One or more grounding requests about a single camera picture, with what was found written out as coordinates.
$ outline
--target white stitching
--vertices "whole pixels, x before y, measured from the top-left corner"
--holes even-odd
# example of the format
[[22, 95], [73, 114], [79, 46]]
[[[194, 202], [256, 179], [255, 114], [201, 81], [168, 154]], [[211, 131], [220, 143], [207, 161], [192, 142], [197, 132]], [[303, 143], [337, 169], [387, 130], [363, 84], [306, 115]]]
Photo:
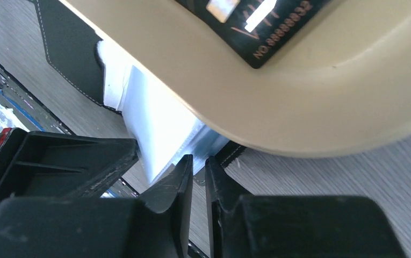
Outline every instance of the white stitching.
[[227, 158], [225, 159], [225, 160], [223, 160], [222, 162], [221, 162], [221, 164], [220, 165], [223, 165], [224, 163], [226, 163], [226, 161], [228, 161], [229, 159], [230, 159], [230, 157], [232, 157], [232, 155], [234, 155], [237, 151], [239, 151], [239, 149], [241, 149], [243, 146], [241, 146], [241, 145], [239, 145], [238, 147], [237, 147], [237, 149], [235, 149], [229, 156], [227, 156]]
[[47, 39], [46, 39], [46, 32], [44, 31], [44, 24], [42, 22], [42, 14], [41, 14], [41, 7], [39, 6], [39, 0], [36, 0], [37, 4], [38, 4], [38, 14], [39, 14], [39, 20], [40, 20], [40, 24], [41, 24], [41, 30], [42, 30], [42, 37], [44, 38], [44, 46], [46, 47], [46, 54], [47, 54], [47, 62], [59, 73], [61, 74], [61, 76], [63, 76], [63, 78], [65, 78], [72, 86], [74, 86], [74, 88], [76, 88], [78, 91], [80, 91], [83, 95], [85, 95], [89, 100], [93, 101], [95, 104], [102, 106], [101, 104], [99, 104], [96, 100], [92, 99], [90, 96], [88, 96], [86, 93], [84, 93], [81, 89], [79, 89], [79, 87], [77, 87], [70, 79], [68, 79], [62, 72], [60, 72], [60, 70], [58, 70], [58, 68], [51, 62], [50, 60], [50, 55], [48, 52], [48, 47], [47, 47]]

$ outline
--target red plastic part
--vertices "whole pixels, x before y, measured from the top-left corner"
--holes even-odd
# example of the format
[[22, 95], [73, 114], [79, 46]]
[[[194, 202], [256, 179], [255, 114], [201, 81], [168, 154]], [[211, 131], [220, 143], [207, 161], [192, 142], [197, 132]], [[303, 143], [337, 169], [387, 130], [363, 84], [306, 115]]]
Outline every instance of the red plastic part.
[[1, 136], [0, 136], [0, 146], [4, 143], [4, 140], [6, 139], [6, 137], [8, 136], [11, 130], [12, 128], [3, 129], [3, 131], [1, 132]]

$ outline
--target black card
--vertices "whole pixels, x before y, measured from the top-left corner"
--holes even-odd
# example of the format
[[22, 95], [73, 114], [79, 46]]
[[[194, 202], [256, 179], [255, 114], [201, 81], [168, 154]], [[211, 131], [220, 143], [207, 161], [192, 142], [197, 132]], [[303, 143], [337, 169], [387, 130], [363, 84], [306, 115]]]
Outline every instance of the black card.
[[175, 0], [260, 68], [330, 0]]

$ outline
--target beige plastic cover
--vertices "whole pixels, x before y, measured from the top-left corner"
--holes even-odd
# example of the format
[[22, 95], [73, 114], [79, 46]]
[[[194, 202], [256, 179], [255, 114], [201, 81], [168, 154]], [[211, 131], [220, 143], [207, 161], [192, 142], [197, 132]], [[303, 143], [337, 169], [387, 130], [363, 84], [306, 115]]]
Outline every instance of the beige plastic cover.
[[61, 0], [224, 136], [288, 156], [411, 134], [411, 0], [332, 0], [261, 69], [162, 0]]

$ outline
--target gray wood grain surface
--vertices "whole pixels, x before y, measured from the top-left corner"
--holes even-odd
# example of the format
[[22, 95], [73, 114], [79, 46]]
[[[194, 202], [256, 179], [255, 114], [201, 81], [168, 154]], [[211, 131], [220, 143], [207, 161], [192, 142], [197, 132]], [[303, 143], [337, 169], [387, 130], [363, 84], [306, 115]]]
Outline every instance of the gray wood grain surface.
[[[0, 0], [0, 63], [76, 134], [128, 137], [120, 116], [95, 106], [47, 64], [33, 3]], [[255, 194], [369, 196], [386, 211], [411, 257], [411, 138], [335, 159], [247, 150], [227, 171]], [[148, 187], [140, 163], [124, 178], [139, 192]], [[195, 184], [190, 239], [209, 254], [206, 214], [205, 189]]]

